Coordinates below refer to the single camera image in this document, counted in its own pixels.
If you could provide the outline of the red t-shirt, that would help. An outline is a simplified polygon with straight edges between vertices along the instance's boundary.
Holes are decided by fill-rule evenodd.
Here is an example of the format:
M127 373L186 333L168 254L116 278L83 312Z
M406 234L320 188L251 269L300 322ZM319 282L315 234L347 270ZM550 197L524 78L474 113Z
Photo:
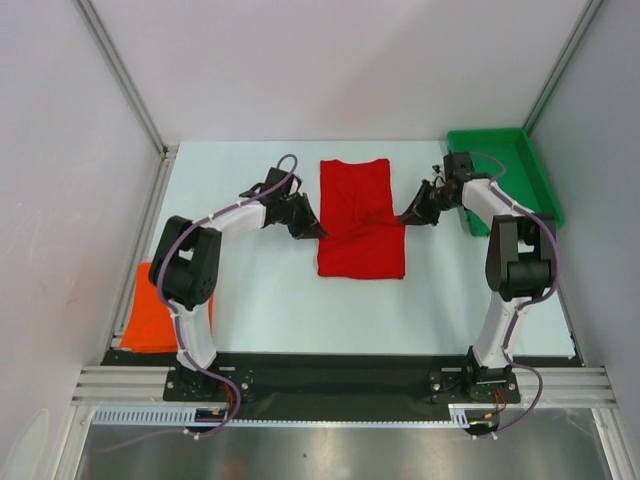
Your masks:
M401 280L406 274L405 227L394 213L390 162L320 162L318 275Z

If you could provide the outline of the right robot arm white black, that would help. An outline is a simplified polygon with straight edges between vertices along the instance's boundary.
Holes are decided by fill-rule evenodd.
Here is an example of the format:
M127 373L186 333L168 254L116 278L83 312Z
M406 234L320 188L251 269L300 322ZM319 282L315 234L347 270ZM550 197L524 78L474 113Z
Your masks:
M558 288L556 220L521 205L501 189L496 176L476 171L472 157L470 152L445 155L398 222L436 225L441 213L463 208L489 226L485 278L491 300L483 327L460 373L453 379L438 375L432 391L435 396L450 391L455 401L517 402L512 340L521 315Z

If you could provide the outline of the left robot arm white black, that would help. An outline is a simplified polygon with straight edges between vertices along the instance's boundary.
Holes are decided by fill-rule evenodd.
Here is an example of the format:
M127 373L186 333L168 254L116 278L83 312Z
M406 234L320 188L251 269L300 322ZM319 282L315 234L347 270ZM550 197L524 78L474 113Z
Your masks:
M210 368L217 349L202 312L218 283L223 244L277 224L286 226L296 240L328 236L302 184L292 170L272 167L264 181L221 210L197 220L172 216L165 223L149 281L169 312L178 363L190 370L185 385L199 399L214 397L221 383L230 383Z

